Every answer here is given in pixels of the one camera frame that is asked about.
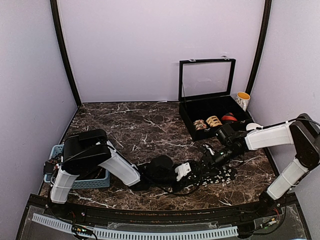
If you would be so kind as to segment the black white patterned tie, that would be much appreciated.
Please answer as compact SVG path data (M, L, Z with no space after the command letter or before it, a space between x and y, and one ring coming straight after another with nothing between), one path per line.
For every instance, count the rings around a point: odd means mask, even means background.
M186 178L187 186L207 186L216 184L229 184L235 180L238 171L234 167L222 166L211 171L197 170Z

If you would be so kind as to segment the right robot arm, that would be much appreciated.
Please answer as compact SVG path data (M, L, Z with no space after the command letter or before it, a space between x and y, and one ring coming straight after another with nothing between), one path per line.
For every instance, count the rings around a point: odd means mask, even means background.
M291 160L285 161L276 179L259 195L255 213L260 217L273 211L280 198L320 165L320 124L307 113L273 125L249 123L241 130L227 123L216 131L215 136L223 148L217 152L205 151L201 166L206 173L247 152L279 150L281 147L290 150Z

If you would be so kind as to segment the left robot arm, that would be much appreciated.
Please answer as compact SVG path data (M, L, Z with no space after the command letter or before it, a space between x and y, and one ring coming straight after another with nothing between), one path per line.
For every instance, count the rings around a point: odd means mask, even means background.
M109 141L103 129L71 135L64 141L61 161L53 168L54 181L47 195L47 206L60 218L71 213L66 203L74 182L103 168L133 191L146 191L151 187L181 196L180 191L189 185L198 187L202 170L196 161L174 164L166 155L150 162L135 165L127 160Z

